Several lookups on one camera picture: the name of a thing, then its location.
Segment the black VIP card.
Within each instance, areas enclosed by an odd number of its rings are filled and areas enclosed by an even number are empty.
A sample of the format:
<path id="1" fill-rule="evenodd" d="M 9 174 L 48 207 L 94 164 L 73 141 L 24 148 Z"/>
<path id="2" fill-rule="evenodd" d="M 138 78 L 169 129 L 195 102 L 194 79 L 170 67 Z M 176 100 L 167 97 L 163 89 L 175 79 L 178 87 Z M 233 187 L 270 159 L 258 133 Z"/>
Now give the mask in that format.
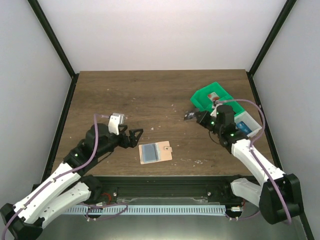
<path id="1" fill-rule="evenodd" d="M 190 110 L 190 111 L 186 111 L 184 113 L 184 117 L 183 120 L 184 121 L 192 121 L 195 120 L 197 118 L 197 111 L 196 110 Z"/>

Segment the beige leather card holder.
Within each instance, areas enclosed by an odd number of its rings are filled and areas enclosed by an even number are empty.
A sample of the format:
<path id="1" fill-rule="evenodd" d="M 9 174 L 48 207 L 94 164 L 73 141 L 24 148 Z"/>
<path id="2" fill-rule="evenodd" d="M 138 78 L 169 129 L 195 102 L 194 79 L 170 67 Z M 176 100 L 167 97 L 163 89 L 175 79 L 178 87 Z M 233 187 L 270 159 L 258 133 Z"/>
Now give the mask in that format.
<path id="1" fill-rule="evenodd" d="M 173 149 L 169 141 L 140 144 L 138 148 L 141 165 L 171 161 L 173 159 Z"/>

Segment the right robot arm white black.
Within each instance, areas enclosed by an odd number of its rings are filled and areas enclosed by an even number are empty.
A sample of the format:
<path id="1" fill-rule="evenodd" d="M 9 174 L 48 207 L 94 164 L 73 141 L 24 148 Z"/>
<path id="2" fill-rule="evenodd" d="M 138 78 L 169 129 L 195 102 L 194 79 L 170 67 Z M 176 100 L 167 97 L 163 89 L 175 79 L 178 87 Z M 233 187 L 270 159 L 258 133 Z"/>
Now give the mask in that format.
<path id="1" fill-rule="evenodd" d="M 195 119 L 210 133 L 217 135 L 219 144 L 240 160 L 257 183 L 246 178 L 231 182 L 232 193 L 257 206 L 269 224 L 291 222 L 304 212 L 301 185 L 298 177 L 286 174 L 269 162 L 252 144 L 235 122 L 230 105 L 219 104 L 213 112 L 194 109 L 184 114 L 184 120 Z"/>

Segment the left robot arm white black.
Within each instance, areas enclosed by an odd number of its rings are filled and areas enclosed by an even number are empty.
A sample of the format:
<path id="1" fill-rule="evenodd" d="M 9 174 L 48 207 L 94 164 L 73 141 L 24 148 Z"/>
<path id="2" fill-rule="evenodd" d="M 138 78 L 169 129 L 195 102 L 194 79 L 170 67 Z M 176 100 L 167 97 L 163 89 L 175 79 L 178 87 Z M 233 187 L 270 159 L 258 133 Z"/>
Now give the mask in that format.
<path id="1" fill-rule="evenodd" d="M 68 208 L 99 199 L 102 184 L 87 172 L 100 163 L 100 157 L 108 157 L 115 148 L 134 148 L 138 144 L 143 129 L 126 133 L 127 129 L 127 125 L 122 124 L 115 134 L 103 123 L 92 125 L 52 175 L 21 201 L 1 207 L 5 225 L 1 238 L 10 231 L 16 240 L 36 240 L 43 229 Z"/>

